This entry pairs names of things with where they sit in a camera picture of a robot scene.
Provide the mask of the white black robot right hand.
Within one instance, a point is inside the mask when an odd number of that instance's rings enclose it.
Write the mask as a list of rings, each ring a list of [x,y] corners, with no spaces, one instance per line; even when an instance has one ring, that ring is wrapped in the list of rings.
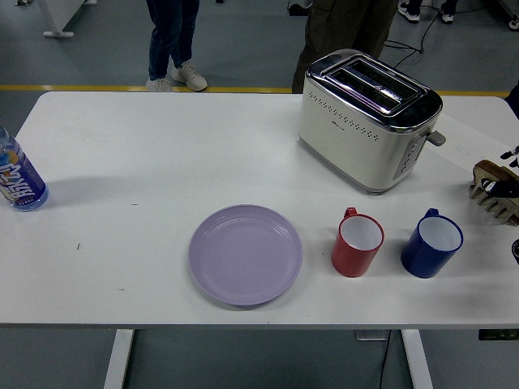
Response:
[[[494,198],[517,199],[518,177],[515,177],[504,166],[491,173],[492,177],[481,180],[483,190]]]

